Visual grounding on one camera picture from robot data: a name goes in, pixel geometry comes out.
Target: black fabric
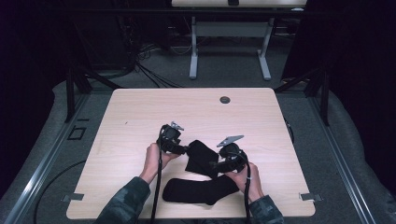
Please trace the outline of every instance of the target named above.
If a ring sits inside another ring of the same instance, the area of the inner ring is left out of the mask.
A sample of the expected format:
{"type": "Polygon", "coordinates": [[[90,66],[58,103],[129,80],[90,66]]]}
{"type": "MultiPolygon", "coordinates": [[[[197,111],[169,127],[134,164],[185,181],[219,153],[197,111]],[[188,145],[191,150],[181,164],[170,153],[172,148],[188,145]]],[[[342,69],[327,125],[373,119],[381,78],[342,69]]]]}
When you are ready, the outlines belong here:
{"type": "Polygon", "coordinates": [[[163,199],[172,203],[215,204],[239,190],[230,177],[222,175],[213,180],[194,181],[174,178],[163,189],[163,199]]]}
{"type": "Polygon", "coordinates": [[[187,150],[189,161],[186,166],[186,171],[199,175],[207,175],[212,179],[216,178],[218,172],[212,168],[210,162],[218,162],[219,154],[199,140],[191,142],[189,147],[190,148],[187,150]]]}

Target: person's right hand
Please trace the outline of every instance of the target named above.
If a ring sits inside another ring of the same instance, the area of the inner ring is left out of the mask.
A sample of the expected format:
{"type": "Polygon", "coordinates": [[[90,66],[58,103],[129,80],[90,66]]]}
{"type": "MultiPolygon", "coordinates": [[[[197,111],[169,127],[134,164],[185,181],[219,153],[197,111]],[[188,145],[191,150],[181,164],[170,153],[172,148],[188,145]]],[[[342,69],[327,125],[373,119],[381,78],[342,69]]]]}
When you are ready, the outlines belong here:
{"type": "MultiPolygon", "coordinates": [[[[250,187],[248,190],[248,199],[250,202],[254,202],[261,197],[264,196],[264,193],[262,192],[262,182],[260,181],[260,176],[259,176],[259,169],[257,168],[257,165],[253,163],[249,163],[250,165],[250,187]]],[[[245,193],[245,186],[247,182],[247,177],[248,177],[248,166],[245,165],[245,168],[239,172],[228,172],[224,173],[228,177],[230,177],[233,182],[235,182],[236,186],[245,193]]]]}

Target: white desk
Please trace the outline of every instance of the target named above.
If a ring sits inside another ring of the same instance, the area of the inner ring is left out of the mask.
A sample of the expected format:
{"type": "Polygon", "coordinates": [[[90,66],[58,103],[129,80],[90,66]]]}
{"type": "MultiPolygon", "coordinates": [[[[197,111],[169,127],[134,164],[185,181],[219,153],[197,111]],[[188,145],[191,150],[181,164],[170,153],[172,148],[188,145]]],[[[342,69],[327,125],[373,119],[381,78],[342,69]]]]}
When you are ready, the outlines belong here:
{"type": "MultiPolygon", "coordinates": [[[[72,201],[69,218],[97,218],[110,198],[133,176],[141,173],[147,146],[158,137],[162,125],[175,121],[182,126],[181,145],[200,140],[216,145],[226,136],[243,134],[236,143],[250,161],[259,166],[263,192],[269,194],[287,217],[309,217],[312,202],[300,163],[271,89],[134,89],[114,91],[93,142],[72,201]],[[228,96],[223,104],[219,98],[228,96]]],[[[167,203],[163,188],[171,178],[207,180],[186,172],[188,156],[171,161],[163,170],[157,218],[244,217],[243,194],[236,192],[213,206],[167,203]]],[[[149,218],[156,180],[140,218],[149,218]]]]}
{"type": "MultiPolygon", "coordinates": [[[[240,0],[239,7],[294,8],[304,7],[306,0],[240,0]]],[[[172,0],[173,7],[230,7],[227,0],[172,0]]],[[[257,50],[264,80],[271,80],[265,53],[273,30],[274,19],[268,22],[199,22],[191,20],[190,78],[196,79],[198,67],[197,36],[263,37],[262,48],[257,50]]]]}

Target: forearm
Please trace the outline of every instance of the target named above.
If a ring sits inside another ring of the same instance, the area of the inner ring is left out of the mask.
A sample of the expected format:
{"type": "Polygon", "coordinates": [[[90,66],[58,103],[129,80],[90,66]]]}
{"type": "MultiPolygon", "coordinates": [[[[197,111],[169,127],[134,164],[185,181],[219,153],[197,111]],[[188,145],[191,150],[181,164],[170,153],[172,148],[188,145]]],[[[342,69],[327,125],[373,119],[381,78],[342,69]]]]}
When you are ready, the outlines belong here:
{"type": "Polygon", "coordinates": [[[283,215],[270,196],[266,195],[249,205],[255,223],[284,223],[283,215]]]}
{"type": "Polygon", "coordinates": [[[149,195],[149,184],[134,177],[111,198],[94,223],[135,223],[149,195]]]}

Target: black sock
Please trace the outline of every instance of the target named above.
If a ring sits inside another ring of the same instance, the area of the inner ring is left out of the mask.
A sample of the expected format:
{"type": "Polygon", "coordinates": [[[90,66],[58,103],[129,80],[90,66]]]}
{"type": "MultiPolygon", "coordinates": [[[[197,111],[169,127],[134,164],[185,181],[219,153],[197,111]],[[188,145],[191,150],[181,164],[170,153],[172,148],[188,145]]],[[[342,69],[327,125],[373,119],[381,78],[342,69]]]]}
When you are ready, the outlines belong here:
{"type": "Polygon", "coordinates": [[[219,161],[218,153],[199,140],[191,142],[186,153],[189,156],[186,171],[194,172],[199,175],[207,175],[212,179],[218,177],[218,172],[210,165],[212,161],[219,161]]]}
{"type": "Polygon", "coordinates": [[[194,181],[170,179],[163,189],[163,199],[172,203],[215,204],[221,198],[239,190],[230,177],[222,175],[213,180],[194,181]]]}

